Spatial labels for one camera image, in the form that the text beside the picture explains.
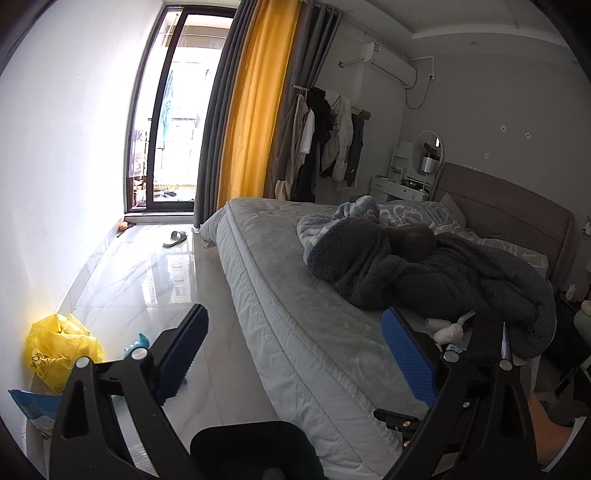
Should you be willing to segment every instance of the dark gray fleece blanket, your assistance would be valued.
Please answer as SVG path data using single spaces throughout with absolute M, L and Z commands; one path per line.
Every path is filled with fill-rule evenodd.
M 404 305 L 452 322 L 469 310 L 492 309 L 505 321 L 511 347 L 522 359 L 541 354 L 554 336 L 553 294 L 535 269 L 452 233 L 437 235 L 435 253 L 410 263 L 391 254 L 381 225 L 344 218 L 318 240 L 308 267 L 360 309 Z

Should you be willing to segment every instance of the air conditioner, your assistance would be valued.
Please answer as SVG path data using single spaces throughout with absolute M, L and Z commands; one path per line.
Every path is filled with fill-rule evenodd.
M 368 43 L 361 49 L 363 62 L 370 62 L 376 69 L 390 76 L 404 88 L 414 86 L 417 71 L 403 59 L 386 50 L 376 42 Z

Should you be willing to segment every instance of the sliding glass door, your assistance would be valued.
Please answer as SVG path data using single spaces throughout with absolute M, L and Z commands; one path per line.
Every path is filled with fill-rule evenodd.
M 203 125 L 234 10 L 166 10 L 151 39 L 135 104 L 128 211 L 192 210 Z

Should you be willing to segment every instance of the clothes rack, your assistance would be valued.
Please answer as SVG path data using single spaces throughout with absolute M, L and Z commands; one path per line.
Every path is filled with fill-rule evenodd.
M 295 83 L 292 83 L 291 87 L 295 88 L 296 90 L 301 90 L 302 92 L 307 92 L 310 90 L 308 88 L 296 85 Z M 368 112 L 367 110 L 357 108 L 356 106 L 351 107 L 351 110 L 355 115 L 359 115 L 361 118 L 363 118 L 363 120 L 369 120 L 371 118 L 371 112 Z

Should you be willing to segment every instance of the brown upholstered headboard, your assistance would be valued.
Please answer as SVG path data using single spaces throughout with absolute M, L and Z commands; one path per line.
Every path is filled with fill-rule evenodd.
M 483 238 L 495 236 L 548 257 L 555 290 L 569 274 L 574 254 L 574 216 L 567 209 L 513 183 L 453 163 L 437 172 L 430 200 L 449 193 L 466 226 Z

